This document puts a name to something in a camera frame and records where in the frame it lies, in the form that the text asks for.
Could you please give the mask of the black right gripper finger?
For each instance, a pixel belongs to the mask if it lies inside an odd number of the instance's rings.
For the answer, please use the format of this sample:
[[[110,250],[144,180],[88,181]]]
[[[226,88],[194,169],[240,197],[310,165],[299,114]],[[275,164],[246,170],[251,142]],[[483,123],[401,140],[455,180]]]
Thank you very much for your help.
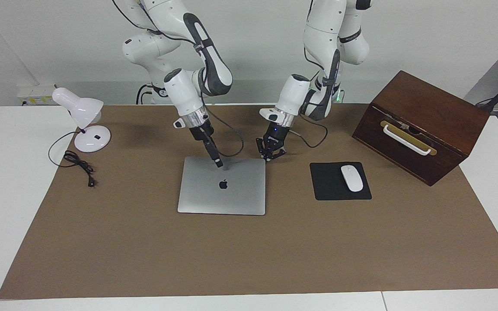
[[[223,167],[223,161],[220,158],[219,150],[216,147],[216,144],[212,138],[209,138],[208,141],[208,153],[210,158],[214,161],[216,167]]]
[[[213,140],[204,140],[204,146],[206,151],[209,153],[210,158],[215,163],[216,167],[221,167],[221,158],[219,154],[219,150],[216,148],[216,145]]]

